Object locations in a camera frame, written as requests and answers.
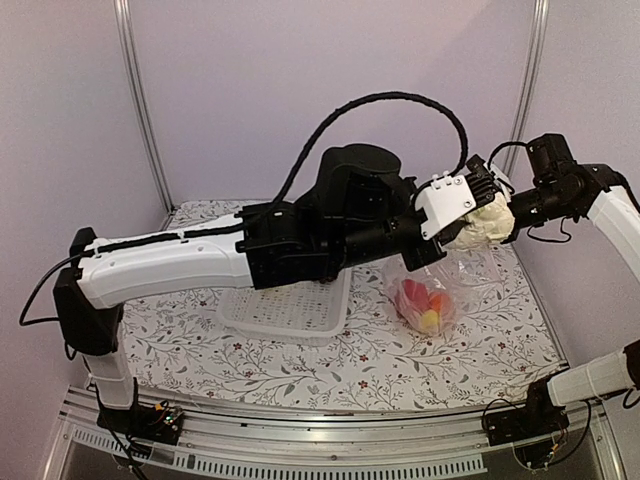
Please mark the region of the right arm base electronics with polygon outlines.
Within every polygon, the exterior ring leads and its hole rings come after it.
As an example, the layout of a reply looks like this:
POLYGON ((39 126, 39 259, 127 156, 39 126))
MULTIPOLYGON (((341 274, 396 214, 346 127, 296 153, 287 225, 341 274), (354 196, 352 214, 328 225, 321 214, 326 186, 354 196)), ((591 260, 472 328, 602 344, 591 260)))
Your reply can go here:
POLYGON ((490 401, 481 415, 481 427, 489 445, 503 445, 533 437, 560 432, 557 440, 549 440, 546 450, 541 447, 518 447, 514 450, 517 462, 529 471, 547 470, 568 460, 582 445, 590 429, 592 405, 583 400, 587 408, 587 421, 574 447, 564 457, 558 452, 569 439, 569 419, 565 406, 555 406, 548 392, 552 375, 543 377, 528 386, 525 403, 518 407, 505 398, 490 401))

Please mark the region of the red toy pepper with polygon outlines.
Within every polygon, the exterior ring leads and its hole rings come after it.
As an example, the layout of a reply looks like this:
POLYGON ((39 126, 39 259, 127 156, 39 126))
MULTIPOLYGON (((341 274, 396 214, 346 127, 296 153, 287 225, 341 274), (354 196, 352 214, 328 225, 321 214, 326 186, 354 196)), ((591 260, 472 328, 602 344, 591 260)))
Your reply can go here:
POLYGON ((422 315, 430 309, 426 285, 409 278, 398 283, 393 300, 397 312, 405 318, 422 315))

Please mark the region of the orange toy pepper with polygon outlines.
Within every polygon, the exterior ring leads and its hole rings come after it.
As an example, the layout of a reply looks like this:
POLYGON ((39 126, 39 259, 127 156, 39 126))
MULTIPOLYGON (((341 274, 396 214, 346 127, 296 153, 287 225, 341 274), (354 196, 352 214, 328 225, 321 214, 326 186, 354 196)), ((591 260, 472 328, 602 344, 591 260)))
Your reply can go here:
POLYGON ((440 315, 447 314, 452 308, 449 295, 443 291, 434 291, 429 295, 430 308, 440 315))

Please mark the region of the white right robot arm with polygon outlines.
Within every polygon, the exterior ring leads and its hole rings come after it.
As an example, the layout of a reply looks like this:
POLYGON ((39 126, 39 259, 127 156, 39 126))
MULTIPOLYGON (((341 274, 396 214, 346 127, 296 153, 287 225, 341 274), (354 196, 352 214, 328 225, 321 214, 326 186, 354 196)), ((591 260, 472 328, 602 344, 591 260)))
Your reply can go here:
POLYGON ((603 163, 581 163, 565 137, 546 133, 522 143, 532 186, 512 195, 512 240, 533 244, 529 231, 566 221, 574 239, 528 259, 569 367, 532 382, 517 427, 537 436, 560 424, 568 406, 618 396, 639 398, 639 204, 625 176, 603 163))

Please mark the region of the white plastic mesh basket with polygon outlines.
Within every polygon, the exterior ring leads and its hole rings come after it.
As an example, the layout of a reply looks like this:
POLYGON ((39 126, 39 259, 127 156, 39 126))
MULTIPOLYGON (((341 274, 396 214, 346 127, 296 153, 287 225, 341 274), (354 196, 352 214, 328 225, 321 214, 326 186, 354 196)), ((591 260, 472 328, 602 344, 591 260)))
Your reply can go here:
POLYGON ((322 347, 345 327, 351 278, 346 269, 330 283, 224 289, 210 313, 247 338, 322 347))

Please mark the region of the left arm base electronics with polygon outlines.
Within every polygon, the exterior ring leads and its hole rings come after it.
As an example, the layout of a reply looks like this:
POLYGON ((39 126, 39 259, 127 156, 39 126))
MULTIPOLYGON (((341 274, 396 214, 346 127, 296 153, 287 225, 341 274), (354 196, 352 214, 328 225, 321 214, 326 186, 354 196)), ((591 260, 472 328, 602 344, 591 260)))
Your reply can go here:
POLYGON ((183 430, 184 410, 162 401, 155 406, 141 405, 134 400, 129 409, 109 408, 97 396, 99 416, 97 425, 131 440, 148 440, 176 446, 183 430))

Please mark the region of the white toy cabbage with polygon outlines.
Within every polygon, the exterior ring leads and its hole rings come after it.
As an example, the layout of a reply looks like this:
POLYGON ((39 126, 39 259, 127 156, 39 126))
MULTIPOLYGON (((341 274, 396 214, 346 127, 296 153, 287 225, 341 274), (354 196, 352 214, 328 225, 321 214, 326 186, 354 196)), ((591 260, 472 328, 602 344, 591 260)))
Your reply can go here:
POLYGON ((514 227, 515 217, 507 198, 497 193, 492 202, 456 220, 438 239, 450 250, 482 249, 505 241, 514 227))

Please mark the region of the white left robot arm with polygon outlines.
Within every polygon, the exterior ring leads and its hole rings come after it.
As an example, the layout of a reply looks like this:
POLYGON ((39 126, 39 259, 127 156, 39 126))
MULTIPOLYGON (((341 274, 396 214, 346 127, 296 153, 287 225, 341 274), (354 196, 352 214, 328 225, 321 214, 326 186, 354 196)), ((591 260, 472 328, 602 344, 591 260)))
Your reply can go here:
POLYGON ((78 231, 69 257, 48 272, 55 319, 111 419, 128 434, 149 423, 121 347, 128 301, 207 287, 329 282, 393 255, 412 270, 442 258, 439 233, 470 206, 467 184, 444 173, 417 186, 400 170, 399 158, 383 148, 332 147, 315 184, 293 202, 249 205, 191 228, 128 239, 78 231))

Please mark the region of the yellow toy banana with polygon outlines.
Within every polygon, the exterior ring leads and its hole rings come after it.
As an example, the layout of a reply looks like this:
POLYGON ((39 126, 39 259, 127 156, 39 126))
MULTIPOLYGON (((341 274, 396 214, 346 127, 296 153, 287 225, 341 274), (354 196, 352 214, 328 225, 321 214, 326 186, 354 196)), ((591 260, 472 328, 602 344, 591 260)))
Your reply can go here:
POLYGON ((437 335, 441 330, 441 316, 436 310, 429 309, 419 318, 419 330, 425 334, 437 335))

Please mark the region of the clear zip top bag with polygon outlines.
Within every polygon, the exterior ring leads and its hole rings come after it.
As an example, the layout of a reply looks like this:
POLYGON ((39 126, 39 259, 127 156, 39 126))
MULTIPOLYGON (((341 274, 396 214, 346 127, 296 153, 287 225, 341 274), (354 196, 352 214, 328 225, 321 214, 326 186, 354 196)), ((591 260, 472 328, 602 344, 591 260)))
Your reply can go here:
POLYGON ((382 280, 384 293, 398 319, 420 334, 435 337, 454 327, 472 306, 480 303, 501 282, 501 276, 491 250, 485 248, 451 250, 444 259, 413 272, 408 271, 402 258, 397 256, 384 263, 382 280), (419 330, 421 315, 414 314, 405 318, 397 312, 393 296, 398 283, 407 278, 425 284, 429 295, 434 291, 443 291, 449 295, 452 308, 447 314, 440 315, 441 330, 437 335, 425 334, 419 330))

